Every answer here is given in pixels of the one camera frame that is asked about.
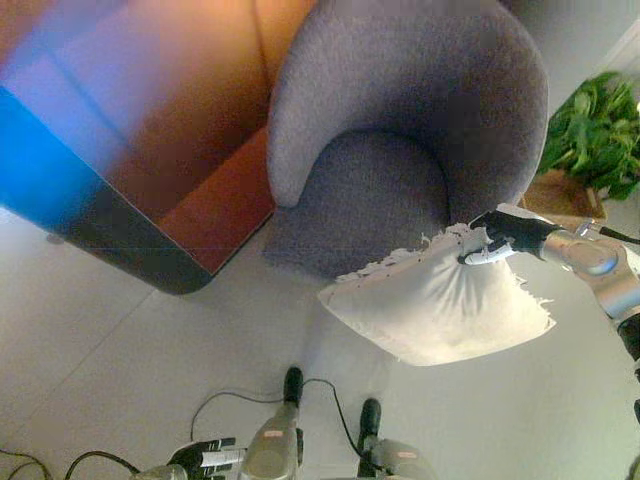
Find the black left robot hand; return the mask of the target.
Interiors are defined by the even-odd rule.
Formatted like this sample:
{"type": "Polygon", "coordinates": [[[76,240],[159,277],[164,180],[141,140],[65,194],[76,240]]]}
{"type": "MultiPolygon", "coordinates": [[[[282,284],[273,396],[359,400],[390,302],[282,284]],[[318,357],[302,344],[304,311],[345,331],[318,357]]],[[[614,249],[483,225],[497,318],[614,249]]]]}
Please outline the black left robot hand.
{"type": "Polygon", "coordinates": [[[182,467],[188,479],[225,479],[247,453],[235,443],[235,437],[193,442],[176,450],[167,464],[182,467]]]}

